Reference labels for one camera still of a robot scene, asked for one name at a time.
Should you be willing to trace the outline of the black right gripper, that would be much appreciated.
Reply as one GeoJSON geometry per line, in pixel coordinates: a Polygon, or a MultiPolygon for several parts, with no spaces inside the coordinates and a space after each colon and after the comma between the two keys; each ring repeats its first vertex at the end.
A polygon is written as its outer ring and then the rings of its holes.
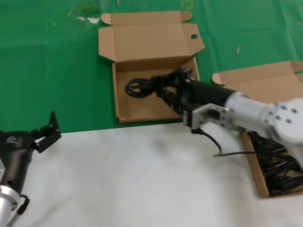
{"type": "Polygon", "coordinates": [[[156,91],[157,97],[179,116],[183,116],[184,110],[191,112],[206,104],[224,106],[235,92],[199,80],[189,80],[191,76],[192,69],[182,67],[166,75],[151,77],[153,85],[160,87],[156,91]]]}

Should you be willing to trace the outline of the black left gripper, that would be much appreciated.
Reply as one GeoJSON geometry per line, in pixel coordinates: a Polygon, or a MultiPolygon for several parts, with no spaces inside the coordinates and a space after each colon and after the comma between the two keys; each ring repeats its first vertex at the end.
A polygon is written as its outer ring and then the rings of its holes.
{"type": "Polygon", "coordinates": [[[61,138],[59,123],[52,111],[46,126],[28,131],[0,132],[0,159],[5,172],[0,182],[16,192],[21,192],[33,151],[42,153],[61,138]]]}

